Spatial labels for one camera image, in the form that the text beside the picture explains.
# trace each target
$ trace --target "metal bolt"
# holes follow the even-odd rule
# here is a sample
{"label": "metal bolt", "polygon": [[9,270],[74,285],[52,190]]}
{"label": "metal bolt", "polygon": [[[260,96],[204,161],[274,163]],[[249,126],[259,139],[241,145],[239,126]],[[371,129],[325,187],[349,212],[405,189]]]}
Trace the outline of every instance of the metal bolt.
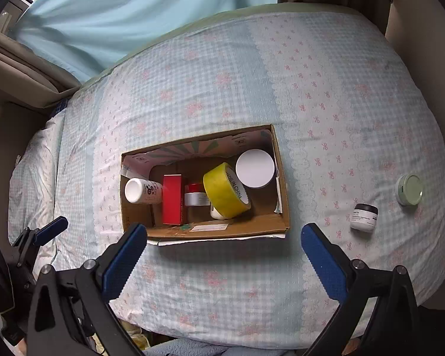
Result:
{"label": "metal bolt", "polygon": [[396,270],[399,274],[407,274],[407,269],[402,265],[396,266]]}
{"label": "metal bolt", "polygon": [[85,269],[92,269],[94,266],[96,266],[96,260],[93,259],[86,260],[83,266]]}
{"label": "metal bolt", "polygon": [[364,269],[364,266],[366,266],[364,262],[359,259],[353,260],[352,265],[355,267],[355,269]]}
{"label": "metal bolt", "polygon": [[45,266],[43,266],[43,268],[41,268],[41,273],[48,274],[52,268],[53,267],[50,264],[46,264]]}

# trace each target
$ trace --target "green mattress edge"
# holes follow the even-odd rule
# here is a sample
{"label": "green mattress edge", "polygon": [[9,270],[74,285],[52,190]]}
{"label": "green mattress edge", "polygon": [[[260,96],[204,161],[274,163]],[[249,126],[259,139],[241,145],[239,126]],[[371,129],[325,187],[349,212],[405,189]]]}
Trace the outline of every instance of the green mattress edge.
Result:
{"label": "green mattress edge", "polygon": [[241,17],[247,17],[251,15],[257,15],[261,13],[277,13],[277,12],[297,12],[297,13],[312,13],[312,12],[335,12],[335,13],[345,13],[350,15],[361,15],[358,11],[342,7],[340,5],[330,5],[330,4],[315,4],[315,3],[281,3],[281,4],[265,4],[265,5],[256,5],[254,7],[247,7],[247,8],[241,8],[234,11],[228,11],[228,12],[220,12],[215,15],[205,17],[201,20],[194,21],[192,23],[186,24],[184,26],[181,26],[179,28],[176,28],[172,30],[171,32],[168,32],[155,40],[146,43],[143,47],[136,49],[135,51],[129,53],[128,55],[124,56],[122,59],[118,60],[113,66],[107,68],[106,70],[102,71],[99,75],[89,79],[87,82],[85,82],[81,89],[77,91],[74,95],[79,93],[81,90],[85,90],[94,83],[98,82],[101,78],[107,76],[109,73],[112,72],[114,68],[122,64],[123,62],[127,61],[128,59],[132,58],[136,54],[145,51],[145,49],[148,49],[162,41],[171,39],[173,37],[176,37],[181,34],[185,34],[188,32],[195,31],[197,29],[202,29],[208,26],[212,26],[217,23],[222,23],[224,21],[229,21]]}

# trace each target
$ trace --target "cardboard box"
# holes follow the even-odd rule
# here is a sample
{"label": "cardboard box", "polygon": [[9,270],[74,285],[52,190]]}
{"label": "cardboard box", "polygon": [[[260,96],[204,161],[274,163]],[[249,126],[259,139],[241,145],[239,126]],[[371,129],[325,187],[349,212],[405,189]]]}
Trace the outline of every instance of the cardboard box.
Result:
{"label": "cardboard box", "polygon": [[[275,162],[275,176],[261,189],[246,188],[250,210],[231,220],[217,221],[209,206],[186,208],[187,225],[168,226],[162,222],[162,204],[131,204],[124,195],[129,177],[162,183],[164,174],[181,174],[187,183],[202,183],[203,175],[222,162],[235,167],[237,158],[251,148],[267,151]],[[122,224],[147,227],[150,244],[159,246],[191,241],[284,238],[290,228],[288,198],[279,145],[272,125],[242,128],[195,136],[122,154],[120,205]]]}

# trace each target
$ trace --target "yellow tape roll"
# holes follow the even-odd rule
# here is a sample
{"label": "yellow tape roll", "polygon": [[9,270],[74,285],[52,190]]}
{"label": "yellow tape roll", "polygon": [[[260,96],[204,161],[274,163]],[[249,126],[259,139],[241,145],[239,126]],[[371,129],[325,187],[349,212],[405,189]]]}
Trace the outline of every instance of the yellow tape roll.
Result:
{"label": "yellow tape roll", "polygon": [[204,174],[203,184],[212,205],[223,217],[233,218],[250,209],[244,185],[227,163]]}

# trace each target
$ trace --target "white round lid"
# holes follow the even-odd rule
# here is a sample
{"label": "white round lid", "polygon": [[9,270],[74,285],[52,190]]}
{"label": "white round lid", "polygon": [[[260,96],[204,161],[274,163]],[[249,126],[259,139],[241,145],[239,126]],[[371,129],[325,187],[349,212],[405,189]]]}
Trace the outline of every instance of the white round lid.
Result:
{"label": "white round lid", "polygon": [[274,160],[263,150],[254,148],[242,153],[236,163],[236,175],[247,187],[266,186],[275,172]]}
{"label": "white round lid", "polygon": [[136,203],[143,193],[143,184],[138,178],[132,178],[125,185],[125,197],[130,203]]}

